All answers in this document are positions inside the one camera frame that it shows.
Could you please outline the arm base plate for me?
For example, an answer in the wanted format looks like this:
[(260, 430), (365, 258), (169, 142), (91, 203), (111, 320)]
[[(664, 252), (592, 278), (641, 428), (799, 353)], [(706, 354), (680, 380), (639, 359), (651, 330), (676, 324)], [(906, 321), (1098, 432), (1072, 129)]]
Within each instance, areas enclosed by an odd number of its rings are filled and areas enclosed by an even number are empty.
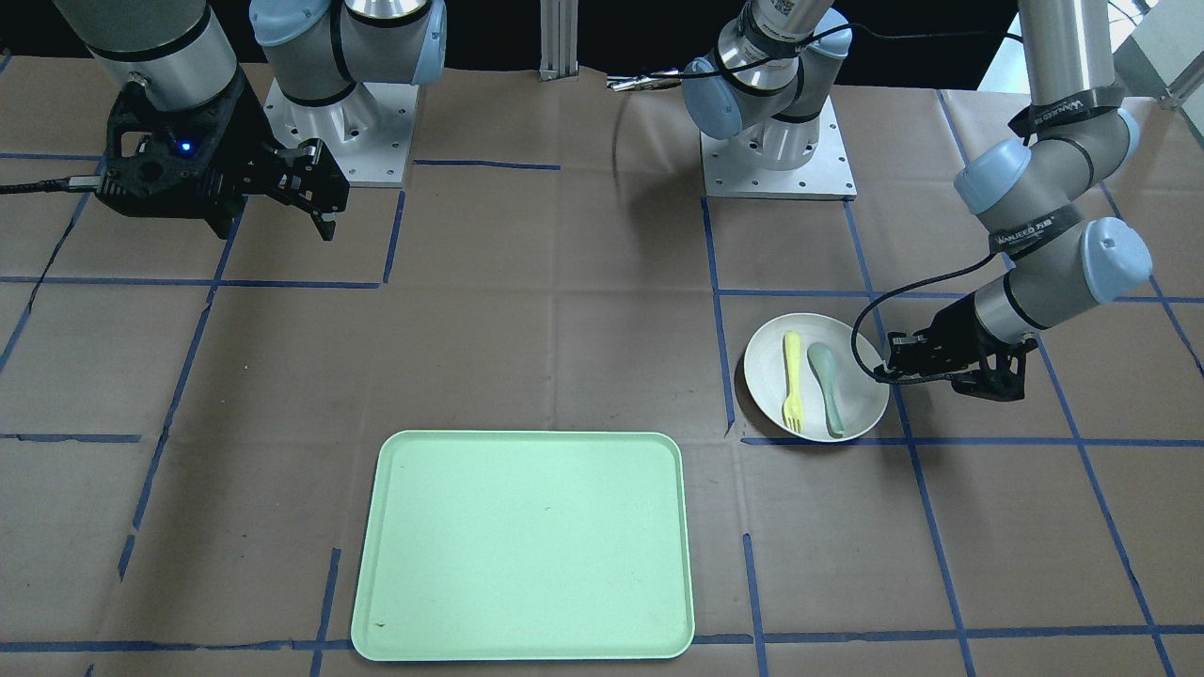
[(852, 200), (858, 188), (831, 99), (802, 124), (769, 119), (730, 140), (701, 134), (707, 198)]
[(275, 80), (265, 113), (287, 147), (323, 140), (353, 187), (400, 188), (411, 164), (420, 94), (419, 86), (360, 83), (342, 102), (306, 107), (289, 102)]

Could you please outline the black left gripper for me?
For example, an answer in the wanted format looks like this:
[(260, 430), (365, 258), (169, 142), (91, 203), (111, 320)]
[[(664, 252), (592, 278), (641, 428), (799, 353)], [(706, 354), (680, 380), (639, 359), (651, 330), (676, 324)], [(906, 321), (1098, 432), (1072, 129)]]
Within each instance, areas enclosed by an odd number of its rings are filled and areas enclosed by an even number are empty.
[(883, 377), (898, 383), (946, 379), (960, 395), (1002, 402), (1023, 399), (1026, 357), (1038, 347), (1035, 338), (995, 338), (976, 318), (970, 295), (938, 312), (926, 329), (890, 332), (887, 341)]

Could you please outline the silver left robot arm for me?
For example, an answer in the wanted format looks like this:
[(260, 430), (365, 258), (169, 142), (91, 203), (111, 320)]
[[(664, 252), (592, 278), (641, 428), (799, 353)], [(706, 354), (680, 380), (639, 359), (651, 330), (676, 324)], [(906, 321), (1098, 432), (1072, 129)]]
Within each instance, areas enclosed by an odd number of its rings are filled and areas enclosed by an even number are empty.
[[(1147, 282), (1152, 257), (1116, 217), (1091, 220), (1079, 198), (1138, 149), (1140, 128), (1122, 106), (1104, 1), (1021, 1), (1031, 102), (1011, 136), (955, 177), (988, 232), (990, 257), (1013, 267), (938, 312), (916, 332), (891, 332), (886, 385), (946, 381), (992, 401), (1023, 398), (1026, 357), (1040, 331), (1112, 304)], [(805, 128), (848, 55), (858, 24), (830, 1), (748, 1), (706, 55), (679, 73), (695, 125), (715, 140)]]

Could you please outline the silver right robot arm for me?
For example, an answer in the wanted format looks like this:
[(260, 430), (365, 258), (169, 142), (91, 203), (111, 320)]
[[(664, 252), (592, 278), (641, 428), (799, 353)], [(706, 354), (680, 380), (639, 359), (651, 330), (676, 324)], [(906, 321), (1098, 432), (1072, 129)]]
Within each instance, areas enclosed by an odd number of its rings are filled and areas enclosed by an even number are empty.
[(334, 239), (350, 158), (397, 134), (370, 86), (432, 86), (445, 61), (443, 1), (253, 1), (254, 39), (284, 99), (275, 133), (206, 1), (59, 1), (119, 92), (96, 177), (48, 179), (125, 217), (203, 220), (228, 239), (244, 198), (309, 214)]

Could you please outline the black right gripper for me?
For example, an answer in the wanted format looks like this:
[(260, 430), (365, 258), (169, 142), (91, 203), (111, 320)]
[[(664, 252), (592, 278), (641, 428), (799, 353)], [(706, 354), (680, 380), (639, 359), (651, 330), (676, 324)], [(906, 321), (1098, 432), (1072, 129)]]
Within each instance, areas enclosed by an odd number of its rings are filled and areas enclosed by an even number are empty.
[(110, 111), (95, 196), (125, 217), (205, 220), (228, 240), (246, 196), (268, 196), (309, 214), (331, 243), (349, 181), (326, 145), (276, 141), (242, 70), (209, 102), (157, 110), (142, 73), (130, 73)]

